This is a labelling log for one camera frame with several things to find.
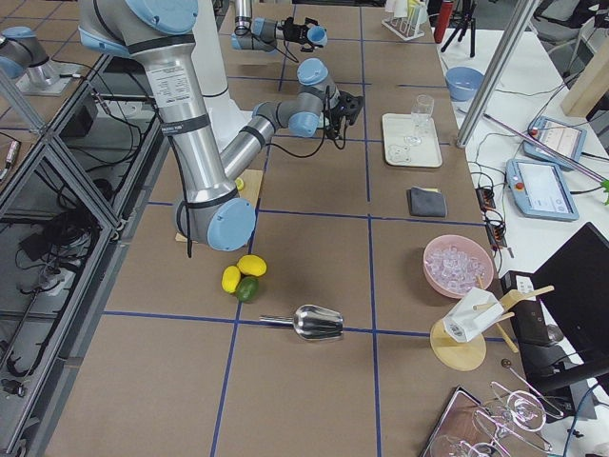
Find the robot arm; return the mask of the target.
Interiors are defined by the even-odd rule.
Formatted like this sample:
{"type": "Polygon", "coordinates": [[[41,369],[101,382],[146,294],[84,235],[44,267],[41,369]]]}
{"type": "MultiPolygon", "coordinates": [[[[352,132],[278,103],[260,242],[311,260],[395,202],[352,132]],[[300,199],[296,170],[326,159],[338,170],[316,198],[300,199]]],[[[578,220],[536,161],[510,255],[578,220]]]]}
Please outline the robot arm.
{"type": "Polygon", "coordinates": [[[256,155],[279,129],[303,138],[321,130],[341,139],[363,107],[362,97],[336,86],[321,60],[308,58],[297,69],[293,99],[264,102],[245,120],[227,91],[210,2],[83,1],[79,8],[85,47],[145,70],[182,182],[175,226],[189,243],[219,251],[244,246],[256,212],[236,179],[256,155]]]}
{"type": "Polygon", "coordinates": [[[272,52],[281,42],[295,43],[303,52],[312,52],[327,44],[327,32],[315,19],[306,17],[302,24],[293,16],[273,20],[254,17],[253,2],[234,2],[234,30],[231,35],[232,47],[236,50],[259,50],[272,52]]]}

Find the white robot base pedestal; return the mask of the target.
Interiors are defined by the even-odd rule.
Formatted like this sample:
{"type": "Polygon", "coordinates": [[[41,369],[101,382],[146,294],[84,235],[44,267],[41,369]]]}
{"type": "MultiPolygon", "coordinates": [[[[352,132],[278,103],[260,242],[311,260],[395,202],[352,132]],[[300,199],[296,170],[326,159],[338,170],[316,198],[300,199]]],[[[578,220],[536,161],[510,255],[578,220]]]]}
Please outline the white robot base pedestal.
{"type": "Polygon", "coordinates": [[[197,5],[198,15],[192,30],[196,41],[192,62],[216,144],[223,150],[249,122],[251,112],[241,110],[229,93],[212,2],[198,0],[197,5]]]}

